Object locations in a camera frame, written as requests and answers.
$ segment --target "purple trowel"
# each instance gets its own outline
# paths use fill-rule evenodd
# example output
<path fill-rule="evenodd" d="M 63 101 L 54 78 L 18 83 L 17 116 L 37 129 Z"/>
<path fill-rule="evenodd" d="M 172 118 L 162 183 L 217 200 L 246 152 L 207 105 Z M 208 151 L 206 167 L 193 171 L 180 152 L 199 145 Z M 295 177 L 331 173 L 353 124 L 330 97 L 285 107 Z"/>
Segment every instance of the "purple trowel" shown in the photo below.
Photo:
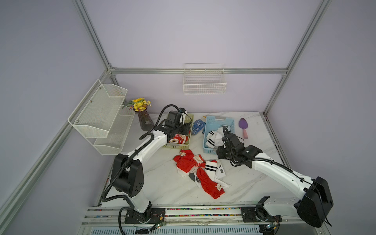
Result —
<path fill-rule="evenodd" d="M 244 118 L 240 119 L 240 121 L 239 121 L 239 127 L 241 129 L 243 129 L 244 139 L 248 139 L 248 135 L 247 135 L 247 132 L 246 132 L 246 129 L 248 128 L 248 123 L 247 123 L 247 121 Z"/>

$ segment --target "white sock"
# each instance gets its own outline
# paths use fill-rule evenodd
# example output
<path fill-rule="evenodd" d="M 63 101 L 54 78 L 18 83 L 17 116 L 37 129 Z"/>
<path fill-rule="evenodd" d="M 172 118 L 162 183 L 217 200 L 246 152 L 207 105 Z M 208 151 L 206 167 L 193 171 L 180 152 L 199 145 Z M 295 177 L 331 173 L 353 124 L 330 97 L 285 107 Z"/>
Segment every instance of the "white sock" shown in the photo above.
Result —
<path fill-rule="evenodd" d="M 202 186 L 201 186 L 201 181 L 199 180 L 199 178 L 197 177 L 197 174 L 196 174 L 197 172 L 195 172 L 194 173 L 194 178 L 195 178 L 195 183 L 196 183 L 196 185 L 197 185 L 197 187 L 199 187 L 199 188 L 202 188 Z"/>
<path fill-rule="evenodd" d="M 221 135 L 219 132 L 217 132 L 217 134 L 215 135 L 215 140 L 214 140 L 214 145 L 216 147 L 224 145 L 222 137 L 223 137 L 223 135 Z"/>
<path fill-rule="evenodd" d="M 217 163 L 206 161 L 205 162 L 205 172 L 208 174 L 209 178 L 214 181 L 215 178 L 215 171 L 217 170 Z"/>
<path fill-rule="evenodd" d="M 225 176 L 226 176 L 226 173 L 224 172 L 222 164 L 220 161 L 217 160 L 217 170 L 215 171 L 215 177 L 217 179 L 222 179 Z"/>
<path fill-rule="evenodd" d="M 219 179 L 217 179 L 217 178 L 214 178 L 214 180 L 213 180 L 215 183 L 218 183 L 218 184 L 220 184 L 221 186 L 222 186 L 222 188 L 223 189 L 228 189 L 229 187 L 230 187 L 230 185 L 229 184 L 226 184 L 225 182 L 223 182 L 223 181 L 220 181 Z"/>
<path fill-rule="evenodd" d="M 209 148 L 214 148 L 215 147 L 215 137 L 217 136 L 217 132 L 212 130 L 211 132 L 208 133 L 208 135 L 206 136 L 206 139 L 208 140 L 205 144 L 209 147 Z"/>

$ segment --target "black motor joint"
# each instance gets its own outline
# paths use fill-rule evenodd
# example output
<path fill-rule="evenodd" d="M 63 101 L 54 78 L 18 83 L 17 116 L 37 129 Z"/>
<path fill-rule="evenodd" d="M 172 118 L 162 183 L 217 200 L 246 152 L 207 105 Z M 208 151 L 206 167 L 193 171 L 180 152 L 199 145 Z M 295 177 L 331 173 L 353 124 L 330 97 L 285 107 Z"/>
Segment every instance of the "black motor joint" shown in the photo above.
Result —
<path fill-rule="evenodd" d="M 162 131 L 167 135 L 168 141 L 175 137 L 176 134 L 187 135 L 190 130 L 190 124 L 181 122 L 185 108 L 179 108 L 178 111 L 170 111 L 165 119 L 164 124 L 157 125 L 154 129 Z"/>
<path fill-rule="evenodd" d="M 228 159 L 241 163 L 248 159 L 254 159 L 257 154 L 262 153 L 261 149 L 253 145 L 244 147 L 244 144 L 239 141 L 238 137 L 230 133 L 226 127 L 223 127 L 223 134 L 222 141 L 225 147 L 219 146 L 216 151 L 219 159 Z M 245 165 L 252 168 L 252 162 L 247 162 Z"/>

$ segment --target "light blue plastic basket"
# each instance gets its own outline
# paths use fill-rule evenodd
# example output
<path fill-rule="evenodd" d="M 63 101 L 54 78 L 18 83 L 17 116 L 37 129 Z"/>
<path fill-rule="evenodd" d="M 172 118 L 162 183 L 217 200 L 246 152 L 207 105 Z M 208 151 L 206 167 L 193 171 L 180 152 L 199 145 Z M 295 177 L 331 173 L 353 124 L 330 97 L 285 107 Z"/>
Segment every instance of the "light blue plastic basket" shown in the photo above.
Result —
<path fill-rule="evenodd" d="M 212 130 L 217 131 L 218 128 L 221 127 L 221 125 L 227 125 L 231 127 L 231 133 L 235 133 L 235 126 L 234 126 L 234 119 L 232 118 L 225 118 L 225 117 L 215 117 L 215 116 L 207 116 L 206 117 L 206 126 L 205 126 L 205 134 L 204 134 L 204 143 L 203 148 L 205 153 L 210 154 L 217 154 L 215 152 L 216 149 L 209 148 L 206 143 L 206 136 L 209 132 Z"/>

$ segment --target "black bracket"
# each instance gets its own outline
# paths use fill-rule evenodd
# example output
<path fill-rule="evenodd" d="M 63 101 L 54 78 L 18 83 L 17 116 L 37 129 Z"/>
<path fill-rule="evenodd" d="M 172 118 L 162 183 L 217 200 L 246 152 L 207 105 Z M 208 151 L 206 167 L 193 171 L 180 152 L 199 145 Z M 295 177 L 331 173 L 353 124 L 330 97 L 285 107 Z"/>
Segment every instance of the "black bracket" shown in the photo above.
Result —
<path fill-rule="evenodd" d="M 164 208 L 152 208 L 152 204 L 149 202 L 144 213 L 139 213 L 135 210 L 127 210 L 124 223 L 125 224 L 156 224 L 160 221 L 159 218 L 165 217 Z"/>
<path fill-rule="evenodd" d="M 114 159 L 112 166 L 111 179 L 119 171 L 121 166 L 128 159 L 128 155 L 118 154 Z M 114 187 L 119 192 L 125 192 L 129 197 L 136 196 L 144 186 L 144 170 L 142 163 L 137 160 L 132 160 L 126 167 L 129 171 L 124 170 L 117 180 L 114 182 Z"/>
<path fill-rule="evenodd" d="M 243 217 L 243 222 L 274 222 L 277 221 L 275 216 L 271 216 L 264 209 L 264 202 L 269 198 L 269 196 L 264 196 L 256 206 L 244 206 L 241 209 L 241 216 Z"/>

